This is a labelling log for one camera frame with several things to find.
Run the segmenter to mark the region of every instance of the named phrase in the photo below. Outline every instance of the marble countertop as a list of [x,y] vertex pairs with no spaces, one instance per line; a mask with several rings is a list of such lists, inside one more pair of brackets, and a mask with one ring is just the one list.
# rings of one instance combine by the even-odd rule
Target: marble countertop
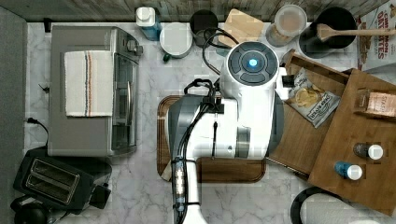
[[[216,80],[202,60],[202,50],[193,46],[190,54],[163,63],[159,42],[148,41],[134,23],[53,23],[53,25],[115,25],[133,35],[143,46],[139,63],[137,107],[137,151],[111,158],[112,194],[104,210],[89,208],[80,216],[69,216],[60,223],[173,223],[171,183],[163,181],[156,169],[157,106],[161,99],[181,90],[195,78]],[[264,32],[260,41],[266,43]],[[28,23],[26,118],[39,119],[48,126],[50,87],[50,34],[43,23]],[[274,48],[279,59],[295,40],[284,48]],[[220,68],[223,57],[209,49],[207,59]],[[357,46],[337,50],[331,56],[315,60],[336,70],[357,66]],[[25,151],[45,144],[46,134],[37,125],[25,125]],[[203,184],[202,210],[209,223],[290,222],[294,197],[309,185],[289,170],[268,162],[266,174],[255,184]]]

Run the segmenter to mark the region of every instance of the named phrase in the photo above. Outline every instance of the wall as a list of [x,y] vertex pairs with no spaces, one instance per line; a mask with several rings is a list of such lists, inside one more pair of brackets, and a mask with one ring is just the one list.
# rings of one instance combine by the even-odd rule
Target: wall
[[134,21],[138,7],[155,7],[162,21],[187,21],[199,9],[210,9],[224,21],[232,8],[270,21],[277,10],[294,4],[305,9],[309,20],[325,7],[339,6],[364,15],[388,0],[0,0],[0,7],[27,21]]
[[13,223],[9,208],[23,152],[26,21],[0,7],[0,223]]

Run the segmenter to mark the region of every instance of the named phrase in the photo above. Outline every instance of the kitchen towel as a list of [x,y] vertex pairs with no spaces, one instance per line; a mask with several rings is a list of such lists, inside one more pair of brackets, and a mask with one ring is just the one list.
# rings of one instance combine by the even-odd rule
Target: kitchen towel
[[113,55],[110,51],[64,54],[66,116],[113,115]]

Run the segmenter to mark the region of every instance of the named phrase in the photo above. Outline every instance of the blue bottle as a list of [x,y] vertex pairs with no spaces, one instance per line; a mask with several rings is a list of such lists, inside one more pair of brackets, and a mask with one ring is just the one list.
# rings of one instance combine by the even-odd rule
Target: blue bottle
[[160,40],[161,27],[155,10],[152,7],[140,7],[136,10],[136,24],[141,28],[148,40]]

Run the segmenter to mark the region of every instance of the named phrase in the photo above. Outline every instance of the oven door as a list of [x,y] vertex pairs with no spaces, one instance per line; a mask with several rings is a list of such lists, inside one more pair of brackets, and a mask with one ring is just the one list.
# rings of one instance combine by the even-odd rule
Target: oven door
[[114,105],[109,155],[120,155],[136,149],[137,63],[114,55]]

